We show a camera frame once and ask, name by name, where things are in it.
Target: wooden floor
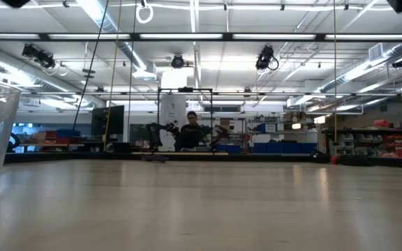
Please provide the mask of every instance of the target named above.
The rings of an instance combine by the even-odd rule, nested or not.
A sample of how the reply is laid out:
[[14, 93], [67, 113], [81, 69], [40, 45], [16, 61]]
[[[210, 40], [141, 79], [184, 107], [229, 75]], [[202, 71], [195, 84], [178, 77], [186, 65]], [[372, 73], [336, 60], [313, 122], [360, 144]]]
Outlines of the wooden floor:
[[73, 160], [5, 167], [0, 251], [402, 251], [402, 169]]

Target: gymnastic ring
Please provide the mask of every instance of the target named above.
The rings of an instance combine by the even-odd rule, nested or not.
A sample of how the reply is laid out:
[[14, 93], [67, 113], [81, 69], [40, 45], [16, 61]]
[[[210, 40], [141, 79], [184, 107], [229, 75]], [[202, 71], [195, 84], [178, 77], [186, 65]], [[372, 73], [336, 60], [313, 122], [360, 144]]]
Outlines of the gymnastic ring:
[[[145, 8], [148, 8], [150, 10], [150, 16], [148, 16], [148, 18], [146, 20], [143, 20], [140, 17], [140, 10], [145, 9]], [[150, 22], [151, 19], [153, 18], [153, 14], [154, 14], [153, 7], [151, 7], [151, 6], [145, 6], [145, 7], [136, 8], [136, 19], [141, 24], [146, 24], [147, 22]]]

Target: blue storage box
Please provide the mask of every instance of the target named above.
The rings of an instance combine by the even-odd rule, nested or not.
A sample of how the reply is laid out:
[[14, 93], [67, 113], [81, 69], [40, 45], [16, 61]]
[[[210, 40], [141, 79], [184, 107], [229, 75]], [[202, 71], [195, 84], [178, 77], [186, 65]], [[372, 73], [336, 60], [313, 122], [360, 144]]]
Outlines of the blue storage box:
[[317, 146], [317, 143], [302, 143], [300, 146], [300, 151], [301, 153], [311, 153]]
[[267, 152], [268, 153], [282, 153], [283, 152], [283, 143], [268, 143], [267, 144]]
[[301, 153], [299, 143], [283, 143], [283, 153]]
[[217, 144], [216, 145], [216, 150], [217, 151], [226, 151], [225, 146], [222, 144]]
[[251, 153], [267, 153], [267, 143], [254, 143]]
[[57, 138], [62, 138], [62, 137], [79, 137], [80, 132], [75, 130], [72, 131], [72, 129], [58, 129], [57, 130]]
[[241, 153], [241, 146], [225, 146], [225, 148], [229, 154], [240, 154]]

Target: person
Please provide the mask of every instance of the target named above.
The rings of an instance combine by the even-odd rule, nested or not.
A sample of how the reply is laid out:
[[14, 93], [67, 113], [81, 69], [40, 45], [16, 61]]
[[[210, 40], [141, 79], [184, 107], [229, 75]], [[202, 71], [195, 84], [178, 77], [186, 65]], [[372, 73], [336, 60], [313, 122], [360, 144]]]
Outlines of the person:
[[202, 140], [201, 127], [194, 111], [187, 113], [188, 124], [181, 128], [181, 147], [183, 151], [194, 151]]

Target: hanging rope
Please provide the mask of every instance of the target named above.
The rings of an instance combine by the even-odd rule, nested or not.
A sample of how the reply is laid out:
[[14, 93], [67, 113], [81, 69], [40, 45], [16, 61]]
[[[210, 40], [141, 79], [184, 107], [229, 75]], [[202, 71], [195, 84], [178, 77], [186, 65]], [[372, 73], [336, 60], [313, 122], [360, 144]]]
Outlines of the hanging rope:
[[89, 72], [88, 72], [88, 75], [87, 75], [87, 79], [86, 79], [86, 81], [85, 81], [85, 83], [84, 83], [82, 96], [80, 97], [80, 101], [79, 101], [79, 103], [78, 103], [77, 113], [75, 114], [74, 124], [73, 124], [73, 135], [74, 135], [74, 132], [75, 132], [75, 125], [77, 124], [78, 114], [79, 114], [80, 108], [81, 108], [81, 106], [82, 106], [83, 96], [84, 96], [84, 93], [86, 92], [87, 87], [88, 87], [89, 76], [90, 76], [90, 72], [91, 72], [91, 70], [92, 70], [94, 58], [96, 57], [96, 51], [97, 51], [97, 47], [98, 47], [98, 42], [100, 41], [100, 38], [101, 38], [102, 27], [103, 27], [103, 23], [104, 23], [104, 21], [105, 21], [106, 12], [108, 11], [108, 4], [109, 4], [109, 2], [110, 2], [110, 0], [107, 0], [107, 1], [106, 1], [105, 11], [103, 12], [102, 23], [100, 24], [100, 29], [98, 30], [98, 35], [97, 35], [97, 40], [96, 40], [96, 46], [94, 46], [94, 51], [93, 51], [93, 54], [92, 54], [91, 64], [89, 64]]
[[[334, 20], [334, 82], [337, 79], [337, 44], [336, 44], [336, 0], [333, 0], [333, 20]], [[338, 141], [338, 85], [334, 86], [334, 141]], [[337, 155], [337, 148], [334, 148], [334, 155]]]
[[119, 42], [119, 32], [120, 32], [120, 19], [122, 16], [122, 7], [119, 7], [119, 19], [117, 20], [117, 34], [116, 34], [116, 48], [114, 49], [114, 66], [112, 67], [112, 75], [111, 75], [111, 90], [110, 90], [110, 99], [108, 101], [108, 118], [106, 121], [106, 130], [105, 130], [105, 140], [103, 142], [103, 148], [106, 149], [106, 145], [108, 143], [109, 137], [109, 128], [110, 128], [110, 117], [111, 117], [111, 99], [112, 99], [112, 90], [114, 88], [114, 73], [116, 72], [116, 62], [117, 62], [117, 43]]
[[[134, 12], [134, 19], [136, 20], [136, 15], [137, 15], [137, 11]], [[134, 22], [133, 25], [133, 33], [136, 32], [136, 22]], [[134, 52], [134, 42], [131, 43], [131, 51]], [[128, 116], [126, 118], [126, 126], [128, 126], [128, 135], [127, 135], [127, 142], [130, 141], [130, 115], [131, 115], [131, 87], [133, 85], [133, 83], [131, 82], [133, 80], [133, 63], [130, 64], [130, 90], [128, 92]]]

